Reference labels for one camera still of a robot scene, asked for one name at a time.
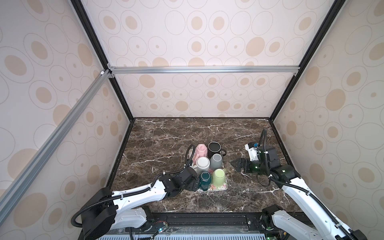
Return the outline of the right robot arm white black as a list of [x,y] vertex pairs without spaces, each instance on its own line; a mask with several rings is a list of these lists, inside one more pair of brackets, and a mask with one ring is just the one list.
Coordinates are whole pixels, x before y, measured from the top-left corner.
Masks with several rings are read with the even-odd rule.
[[266,176],[288,194],[313,224],[311,227],[288,214],[278,205],[264,208],[261,225],[266,231],[280,229],[297,240],[365,240],[360,230],[352,230],[334,215],[310,190],[290,165],[282,165],[272,146],[246,144],[249,158],[231,162],[237,172]]

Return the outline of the light green mug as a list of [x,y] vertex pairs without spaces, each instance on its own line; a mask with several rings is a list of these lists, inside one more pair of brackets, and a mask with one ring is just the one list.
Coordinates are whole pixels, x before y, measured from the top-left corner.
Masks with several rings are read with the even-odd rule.
[[226,180],[226,174],[223,169],[216,169],[212,174],[212,185],[216,188],[220,188],[224,185]]

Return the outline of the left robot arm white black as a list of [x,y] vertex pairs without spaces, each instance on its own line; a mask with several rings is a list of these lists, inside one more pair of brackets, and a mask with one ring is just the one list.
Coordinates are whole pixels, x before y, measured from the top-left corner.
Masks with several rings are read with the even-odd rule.
[[96,240],[110,230],[121,228],[148,229],[153,217],[144,205],[173,198],[182,191],[195,192],[200,178],[192,167],[158,175],[147,185],[112,192],[105,187],[71,218],[71,225],[81,228],[85,240]]

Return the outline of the dark green mug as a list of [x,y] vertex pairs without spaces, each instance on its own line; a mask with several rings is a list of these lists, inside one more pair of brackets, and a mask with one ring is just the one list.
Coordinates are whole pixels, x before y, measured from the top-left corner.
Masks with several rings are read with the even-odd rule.
[[209,172],[202,172],[199,176],[199,189],[206,192],[210,189],[212,184],[211,174]]

